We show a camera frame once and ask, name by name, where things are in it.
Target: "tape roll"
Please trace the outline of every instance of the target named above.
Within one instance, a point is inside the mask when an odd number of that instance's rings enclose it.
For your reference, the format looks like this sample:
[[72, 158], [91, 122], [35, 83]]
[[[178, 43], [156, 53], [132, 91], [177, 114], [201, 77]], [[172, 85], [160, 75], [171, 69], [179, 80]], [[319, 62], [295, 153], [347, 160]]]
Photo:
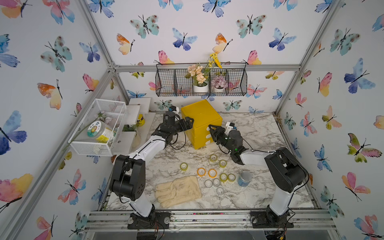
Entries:
[[226, 182], [228, 179], [228, 176], [225, 173], [222, 173], [222, 174], [220, 174], [219, 179], [221, 182]]
[[181, 171], [186, 171], [188, 169], [188, 164], [186, 162], [182, 162], [180, 164]]
[[236, 179], [236, 176], [233, 173], [228, 174], [228, 181], [234, 182]]
[[211, 156], [209, 156], [209, 160], [210, 160], [211, 162], [216, 162], [216, 161], [217, 161], [217, 156], [214, 155], [214, 154], [212, 154]]
[[225, 168], [227, 166], [227, 161], [226, 160], [221, 160], [220, 163], [218, 164], [220, 167]]
[[217, 172], [215, 169], [210, 169], [208, 171], [208, 176], [211, 177], [211, 178], [215, 178], [217, 176]]
[[197, 170], [197, 175], [199, 175], [199, 177], [203, 177], [205, 176], [205, 168], [201, 167]]

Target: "butterfly wallpaper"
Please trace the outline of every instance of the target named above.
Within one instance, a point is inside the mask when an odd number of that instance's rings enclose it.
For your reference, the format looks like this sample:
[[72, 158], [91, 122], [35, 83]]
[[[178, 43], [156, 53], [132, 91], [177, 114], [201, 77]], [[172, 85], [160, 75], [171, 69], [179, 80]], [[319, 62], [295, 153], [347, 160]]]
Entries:
[[[331, 3], [319, 0], [312, 11], [326, 14]], [[280, 111], [291, 150], [311, 173], [312, 194], [345, 240], [384, 235], [377, 208], [384, 201], [383, 12], [367, 0], [340, 8]]]

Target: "teal butterfly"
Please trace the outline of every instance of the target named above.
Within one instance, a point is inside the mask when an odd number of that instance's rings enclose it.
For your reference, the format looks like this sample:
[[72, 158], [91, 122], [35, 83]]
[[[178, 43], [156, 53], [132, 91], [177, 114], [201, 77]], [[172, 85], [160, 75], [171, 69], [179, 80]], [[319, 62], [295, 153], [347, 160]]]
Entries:
[[229, 111], [229, 110], [231, 110], [232, 108], [235, 109], [235, 110], [239, 109], [239, 108], [240, 108], [240, 103], [241, 103], [241, 102], [242, 102], [242, 101], [239, 100], [239, 101], [236, 101], [236, 102], [231, 101], [230, 103], [229, 103], [229, 102], [225, 102], [225, 103], [223, 103], [223, 104], [224, 104], [224, 106], [225, 106], [225, 109], [226, 109], [227, 111]]
[[139, 16], [139, 18], [142, 22], [139, 20], [131, 20], [130, 23], [136, 28], [136, 33], [141, 36], [141, 38], [145, 38], [147, 36], [147, 33], [149, 34], [149, 32], [151, 32], [151, 34], [153, 35], [157, 35], [159, 33], [159, 26], [155, 24], [155, 22], [157, 22], [157, 20], [159, 19], [157, 15], [152, 15], [148, 17], [145, 21], [144, 15], [142, 18]]
[[64, 46], [64, 38], [62, 36], [58, 36], [53, 47], [49, 42], [48, 44], [49, 46], [45, 46], [47, 48], [50, 48], [53, 52], [44, 52], [40, 55], [40, 59], [44, 62], [51, 63], [52, 67], [56, 70], [64, 72], [65, 68], [63, 62], [65, 63], [65, 60], [72, 60], [72, 54], [70, 52], [70, 49]]

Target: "beige glove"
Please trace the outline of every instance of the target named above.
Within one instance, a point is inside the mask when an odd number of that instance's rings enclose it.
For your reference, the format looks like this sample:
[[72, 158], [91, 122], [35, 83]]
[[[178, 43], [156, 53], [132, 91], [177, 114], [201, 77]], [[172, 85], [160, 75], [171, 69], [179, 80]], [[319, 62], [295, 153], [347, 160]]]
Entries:
[[161, 203], [161, 207], [171, 207], [202, 197], [196, 176], [160, 183], [156, 185], [155, 189], [155, 197]]

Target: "yellow box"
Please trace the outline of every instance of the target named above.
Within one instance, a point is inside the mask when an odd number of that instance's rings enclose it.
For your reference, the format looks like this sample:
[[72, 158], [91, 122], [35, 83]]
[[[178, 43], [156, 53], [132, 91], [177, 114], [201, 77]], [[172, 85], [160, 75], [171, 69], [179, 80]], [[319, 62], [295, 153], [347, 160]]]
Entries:
[[206, 99], [182, 107], [181, 115], [183, 118], [190, 117], [194, 119], [193, 128], [187, 130], [185, 134], [188, 136], [188, 139], [195, 149], [204, 147], [206, 144], [213, 142], [212, 137], [207, 138], [210, 134], [209, 130], [207, 130], [208, 125], [221, 126], [223, 122], [223, 118]]

